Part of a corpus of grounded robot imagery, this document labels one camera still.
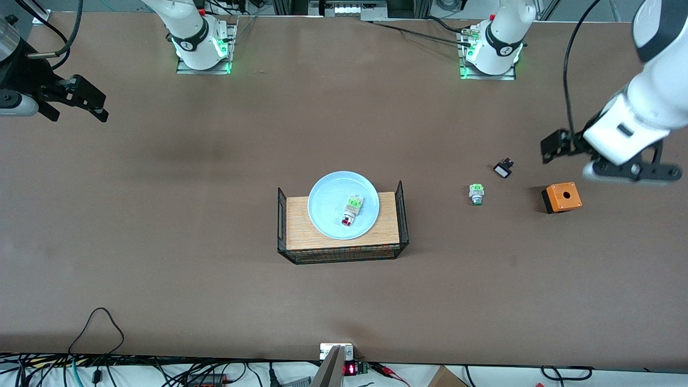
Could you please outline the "red push button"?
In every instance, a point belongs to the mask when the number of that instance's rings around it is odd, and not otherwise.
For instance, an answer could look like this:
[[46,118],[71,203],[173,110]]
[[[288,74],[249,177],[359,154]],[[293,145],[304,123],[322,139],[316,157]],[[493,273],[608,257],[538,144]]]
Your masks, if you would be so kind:
[[363,207],[364,197],[360,195],[351,195],[342,213],[341,223],[344,226],[351,226],[359,215]]

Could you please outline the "light blue plate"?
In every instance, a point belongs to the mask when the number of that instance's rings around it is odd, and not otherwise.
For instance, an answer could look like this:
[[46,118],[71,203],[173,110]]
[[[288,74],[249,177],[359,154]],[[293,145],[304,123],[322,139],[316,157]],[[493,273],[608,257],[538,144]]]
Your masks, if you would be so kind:
[[[364,197],[363,207],[351,226],[341,223],[351,195]],[[311,222],[323,235],[335,240],[353,240],[368,233],[380,213],[380,198],[373,184],[353,171],[335,171],[320,178],[312,187],[307,210]]]

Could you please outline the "brown cardboard box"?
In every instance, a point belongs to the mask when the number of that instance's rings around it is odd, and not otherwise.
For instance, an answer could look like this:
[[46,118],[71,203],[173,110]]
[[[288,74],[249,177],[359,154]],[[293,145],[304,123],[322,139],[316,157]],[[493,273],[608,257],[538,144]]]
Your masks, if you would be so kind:
[[471,387],[444,365],[440,365],[427,387]]

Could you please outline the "red and black test leads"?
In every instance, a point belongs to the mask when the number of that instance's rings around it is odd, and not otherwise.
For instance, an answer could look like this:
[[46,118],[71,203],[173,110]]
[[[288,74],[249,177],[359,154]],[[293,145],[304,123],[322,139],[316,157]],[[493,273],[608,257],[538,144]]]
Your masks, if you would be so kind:
[[371,370],[375,371],[376,373],[382,375],[383,377],[387,377],[389,379],[394,379],[396,381],[402,382],[403,384],[406,385],[406,387],[411,387],[410,384],[404,380],[402,377],[397,375],[391,368],[385,367],[384,365],[381,365],[381,363],[377,362],[368,362],[369,368]]

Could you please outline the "black power strip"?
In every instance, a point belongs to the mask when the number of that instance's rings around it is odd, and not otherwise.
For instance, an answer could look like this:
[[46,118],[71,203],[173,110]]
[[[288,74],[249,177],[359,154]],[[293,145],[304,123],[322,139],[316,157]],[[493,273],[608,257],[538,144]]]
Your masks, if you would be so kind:
[[192,374],[187,377],[183,387],[225,387],[230,381],[225,374]]

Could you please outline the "orange button enclosure box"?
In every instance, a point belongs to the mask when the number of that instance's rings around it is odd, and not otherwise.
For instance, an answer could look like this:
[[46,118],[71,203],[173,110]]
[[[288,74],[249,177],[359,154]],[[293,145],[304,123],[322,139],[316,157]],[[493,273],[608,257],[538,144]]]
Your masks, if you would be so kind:
[[575,183],[557,183],[541,191],[544,208],[548,214],[569,212],[582,207],[582,200]]

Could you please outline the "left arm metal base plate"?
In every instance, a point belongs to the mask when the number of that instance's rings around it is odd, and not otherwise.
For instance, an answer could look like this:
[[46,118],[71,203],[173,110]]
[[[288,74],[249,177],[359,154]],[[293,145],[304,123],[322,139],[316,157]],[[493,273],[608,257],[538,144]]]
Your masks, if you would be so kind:
[[523,43],[498,42],[496,47],[492,46],[487,34],[490,24],[490,20],[482,20],[479,24],[457,33],[460,43],[458,57],[462,79],[500,81],[515,79],[515,66],[519,60],[519,53],[523,49]]

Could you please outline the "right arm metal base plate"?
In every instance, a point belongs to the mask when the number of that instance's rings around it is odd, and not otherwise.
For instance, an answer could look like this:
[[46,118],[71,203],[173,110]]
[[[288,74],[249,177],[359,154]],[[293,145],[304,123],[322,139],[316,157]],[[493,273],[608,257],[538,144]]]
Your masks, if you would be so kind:
[[173,42],[177,54],[176,74],[230,74],[233,66],[237,27],[225,20],[214,20],[208,36],[187,52]]

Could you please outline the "aluminium frame rail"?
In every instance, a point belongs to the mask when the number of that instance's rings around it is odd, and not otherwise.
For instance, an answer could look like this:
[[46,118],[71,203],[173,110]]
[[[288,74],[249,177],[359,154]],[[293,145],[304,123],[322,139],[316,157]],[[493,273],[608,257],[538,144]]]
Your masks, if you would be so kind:
[[423,19],[432,9],[433,0],[272,0],[276,15],[332,17],[334,4],[357,4],[360,17],[336,17],[366,20]]

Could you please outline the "grey metal mount post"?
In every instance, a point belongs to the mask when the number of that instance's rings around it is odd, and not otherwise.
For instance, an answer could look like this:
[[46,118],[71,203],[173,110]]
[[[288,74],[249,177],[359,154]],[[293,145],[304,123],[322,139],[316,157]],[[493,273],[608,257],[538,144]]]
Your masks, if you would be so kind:
[[309,387],[342,387],[346,362],[354,360],[352,343],[321,343],[320,360],[316,375]]

